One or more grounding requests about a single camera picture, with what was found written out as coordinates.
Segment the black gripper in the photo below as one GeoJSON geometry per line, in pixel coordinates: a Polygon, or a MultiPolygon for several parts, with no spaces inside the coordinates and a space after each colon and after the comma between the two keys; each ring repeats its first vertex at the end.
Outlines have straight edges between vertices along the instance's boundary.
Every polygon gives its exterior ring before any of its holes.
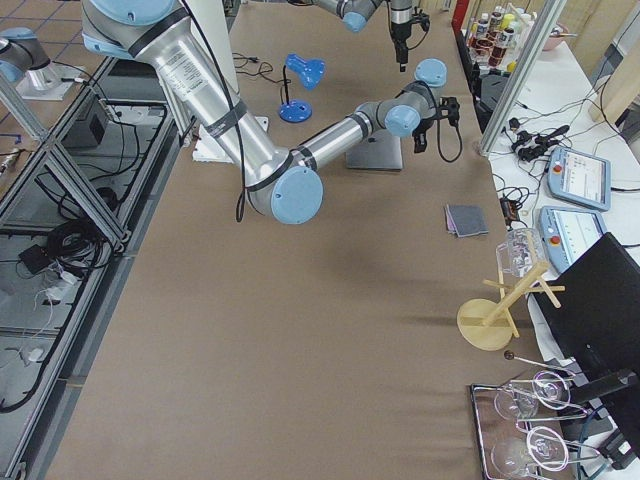
{"type": "Polygon", "coordinates": [[[430,16],[422,9],[391,9],[390,10],[390,36],[395,50],[396,62],[400,72],[406,71],[409,60],[409,52],[417,48],[426,38],[430,30],[430,16]],[[423,31],[422,38],[412,47],[408,40],[412,35],[414,25],[419,25],[423,31]]]}
{"type": "Polygon", "coordinates": [[[427,132],[436,125],[436,141],[439,154],[443,153],[441,145],[441,125],[442,120],[447,120],[449,126],[455,129],[457,139],[460,139],[459,121],[460,104],[456,97],[441,97],[435,106],[435,113],[426,119],[422,119],[412,132],[414,141],[414,152],[424,153],[427,148],[427,132]]]}

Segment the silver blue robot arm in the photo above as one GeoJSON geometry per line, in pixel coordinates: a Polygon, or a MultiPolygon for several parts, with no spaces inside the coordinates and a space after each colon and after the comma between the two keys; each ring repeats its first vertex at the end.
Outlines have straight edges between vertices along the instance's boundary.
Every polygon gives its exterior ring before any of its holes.
{"type": "Polygon", "coordinates": [[[426,148],[426,132],[440,120],[459,121],[459,103],[440,94],[447,80],[438,59],[418,64],[413,82],[390,100],[366,102],[351,115],[301,145],[273,143],[221,72],[209,43],[199,43],[199,23],[185,1],[84,1],[85,47],[98,54],[146,63],[154,68],[207,133],[241,170],[244,203],[283,224],[302,224],[321,207],[324,188],[317,171],[375,132],[412,137],[426,148]]]}
{"type": "Polygon", "coordinates": [[[414,1],[409,0],[309,0],[289,1],[294,6],[316,6],[341,19],[346,28],[358,33],[364,29],[378,8],[386,5],[387,29],[393,43],[396,63],[400,72],[405,72],[409,52],[417,48],[430,30],[430,16],[414,1]],[[423,31],[423,37],[414,46],[408,44],[415,25],[423,31]]]}

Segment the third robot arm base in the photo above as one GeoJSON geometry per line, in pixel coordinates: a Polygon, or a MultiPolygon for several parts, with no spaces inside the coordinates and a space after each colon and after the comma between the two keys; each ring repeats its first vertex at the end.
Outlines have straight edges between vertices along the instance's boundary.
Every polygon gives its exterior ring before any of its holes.
{"type": "Polygon", "coordinates": [[[68,67],[52,62],[36,34],[26,27],[1,32],[1,73],[23,99],[61,101],[74,83],[68,67]]]}

